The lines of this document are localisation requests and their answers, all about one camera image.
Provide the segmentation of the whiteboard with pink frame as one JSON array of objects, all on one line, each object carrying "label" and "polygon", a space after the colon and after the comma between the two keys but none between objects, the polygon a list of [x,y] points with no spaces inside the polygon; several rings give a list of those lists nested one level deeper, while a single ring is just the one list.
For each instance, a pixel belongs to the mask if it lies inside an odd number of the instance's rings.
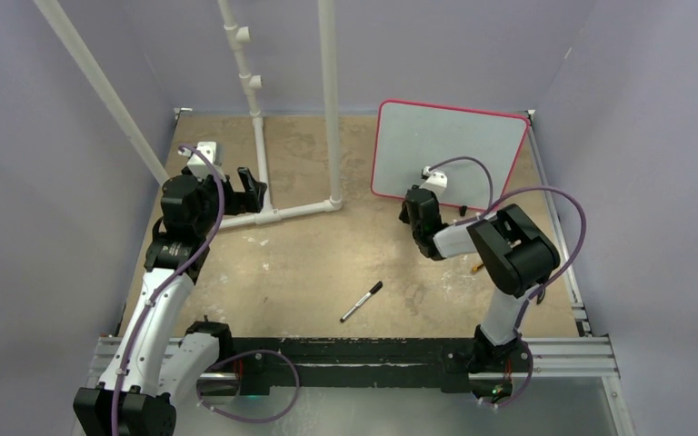
[{"label": "whiteboard with pink frame", "polygon": [[447,177],[442,205],[482,210],[506,190],[530,122],[519,114],[389,99],[379,106],[372,193],[402,199],[426,167]]}]

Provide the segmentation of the black silver marker pen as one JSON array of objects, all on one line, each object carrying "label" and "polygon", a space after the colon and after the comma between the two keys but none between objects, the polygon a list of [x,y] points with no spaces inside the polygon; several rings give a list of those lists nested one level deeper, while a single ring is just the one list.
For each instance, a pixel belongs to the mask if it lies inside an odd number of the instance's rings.
[{"label": "black silver marker pen", "polygon": [[377,282],[368,292],[366,292],[340,319],[339,323],[346,322],[353,314],[359,310],[369,299],[377,294],[384,284],[382,281]]}]

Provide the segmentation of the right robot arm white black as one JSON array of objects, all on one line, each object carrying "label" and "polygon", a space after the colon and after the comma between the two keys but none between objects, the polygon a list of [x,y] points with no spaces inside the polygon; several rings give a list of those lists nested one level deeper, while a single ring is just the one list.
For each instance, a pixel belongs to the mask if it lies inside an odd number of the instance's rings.
[{"label": "right robot arm white black", "polygon": [[560,265],[557,248],[517,204],[488,218],[447,224],[435,193],[417,185],[407,191],[399,220],[410,226],[420,253],[430,260],[478,255],[494,292],[470,353],[460,360],[469,372],[504,366],[520,345],[528,298]]}]

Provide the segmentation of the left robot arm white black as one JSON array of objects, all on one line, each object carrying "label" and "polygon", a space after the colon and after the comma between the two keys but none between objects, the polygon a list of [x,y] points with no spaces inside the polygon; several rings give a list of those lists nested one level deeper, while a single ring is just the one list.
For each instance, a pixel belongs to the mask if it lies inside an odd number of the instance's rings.
[{"label": "left robot arm white black", "polygon": [[234,362],[229,327],[194,322],[172,358],[165,353],[176,318],[194,289],[225,215],[258,212],[265,183],[246,167],[237,192],[221,171],[185,167],[161,187],[162,214],[151,231],[145,273],[132,318],[113,359],[93,387],[82,387],[73,409],[87,435],[171,435],[176,405],[202,366],[221,372]]}]

